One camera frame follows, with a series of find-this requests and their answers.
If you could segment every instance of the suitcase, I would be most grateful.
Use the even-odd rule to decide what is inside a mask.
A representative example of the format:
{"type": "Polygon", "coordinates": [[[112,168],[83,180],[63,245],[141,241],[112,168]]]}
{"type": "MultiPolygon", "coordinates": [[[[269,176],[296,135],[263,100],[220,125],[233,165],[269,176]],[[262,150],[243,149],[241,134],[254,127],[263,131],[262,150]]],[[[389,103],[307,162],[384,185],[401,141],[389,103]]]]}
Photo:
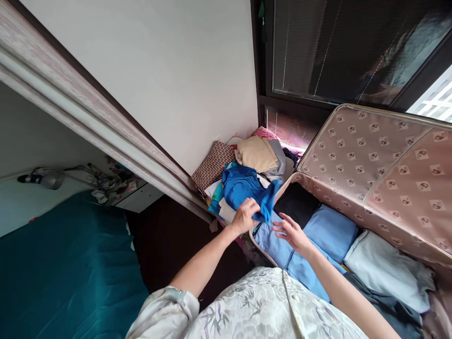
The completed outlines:
{"type": "MultiPolygon", "coordinates": [[[[424,327],[439,338],[451,335],[451,131],[451,124],[422,116],[339,105],[275,196],[276,202],[289,184],[298,183],[358,227],[431,267],[438,290],[430,294],[433,312],[424,327]]],[[[250,239],[277,266],[256,243],[257,226],[250,239]]]]}

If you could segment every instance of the window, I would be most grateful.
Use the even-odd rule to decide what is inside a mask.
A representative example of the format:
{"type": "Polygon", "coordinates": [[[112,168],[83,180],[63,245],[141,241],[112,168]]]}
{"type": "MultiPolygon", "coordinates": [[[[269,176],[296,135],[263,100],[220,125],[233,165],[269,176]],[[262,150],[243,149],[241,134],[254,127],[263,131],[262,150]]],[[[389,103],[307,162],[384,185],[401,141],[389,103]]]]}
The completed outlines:
{"type": "Polygon", "coordinates": [[[267,128],[280,138],[283,147],[289,145],[306,150],[321,128],[271,107],[266,107],[266,113],[267,128]]]}
{"type": "Polygon", "coordinates": [[[452,66],[427,89],[407,112],[452,122],[452,66]]]}
{"type": "Polygon", "coordinates": [[[390,105],[452,27],[452,3],[446,0],[272,5],[272,93],[267,95],[335,104],[390,105]]]}

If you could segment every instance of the white floral top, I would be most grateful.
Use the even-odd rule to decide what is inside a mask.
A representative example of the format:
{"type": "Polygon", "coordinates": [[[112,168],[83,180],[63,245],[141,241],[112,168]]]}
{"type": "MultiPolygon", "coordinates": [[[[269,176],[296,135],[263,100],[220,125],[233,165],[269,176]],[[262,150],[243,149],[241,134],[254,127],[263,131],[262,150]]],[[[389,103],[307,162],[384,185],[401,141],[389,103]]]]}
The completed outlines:
{"type": "Polygon", "coordinates": [[[126,338],[366,338],[280,268],[255,268],[198,313],[190,292],[166,287],[146,299],[126,338]]]}

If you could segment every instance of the white wall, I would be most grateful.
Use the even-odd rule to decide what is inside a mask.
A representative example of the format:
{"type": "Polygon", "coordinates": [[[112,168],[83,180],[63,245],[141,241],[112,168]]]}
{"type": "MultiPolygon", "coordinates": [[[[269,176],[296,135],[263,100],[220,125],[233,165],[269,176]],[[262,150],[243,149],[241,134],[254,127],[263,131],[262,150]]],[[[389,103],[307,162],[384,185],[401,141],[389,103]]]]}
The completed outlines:
{"type": "Polygon", "coordinates": [[[258,126],[248,0],[22,0],[192,174],[258,126]]]}
{"type": "Polygon", "coordinates": [[[107,170],[105,153],[0,82],[0,179],[38,166],[92,162],[107,170]]]}
{"type": "Polygon", "coordinates": [[[41,185],[21,184],[15,178],[0,182],[0,237],[25,226],[72,195],[90,189],[66,177],[56,191],[41,185]]]}
{"type": "Polygon", "coordinates": [[[1,178],[38,166],[87,162],[107,170],[104,157],[98,148],[0,82],[0,236],[90,188],[68,177],[56,191],[1,178]]]}

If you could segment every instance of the window frame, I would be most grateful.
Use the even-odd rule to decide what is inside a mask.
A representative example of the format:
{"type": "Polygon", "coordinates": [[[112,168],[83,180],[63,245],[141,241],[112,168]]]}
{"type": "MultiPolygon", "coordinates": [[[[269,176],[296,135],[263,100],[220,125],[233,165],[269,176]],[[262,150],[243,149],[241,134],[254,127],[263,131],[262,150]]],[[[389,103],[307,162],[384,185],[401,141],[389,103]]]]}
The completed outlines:
{"type": "MultiPolygon", "coordinates": [[[[338,104],[273,93],[272,91],[274,0],[263,1],[265,8],[265,43],[262,42],[262,19],[258,18],[261,0],[250,0],[259,126],[266,124],[265,106],[270,106],[285,114],[322,126],[338,104]]],[[[374,103],[362,103],[362,105],[406,113],[411,105],[451,65],[450,55],[452,55],[452,30],[446,34],[389,106],[374,103]]]]}

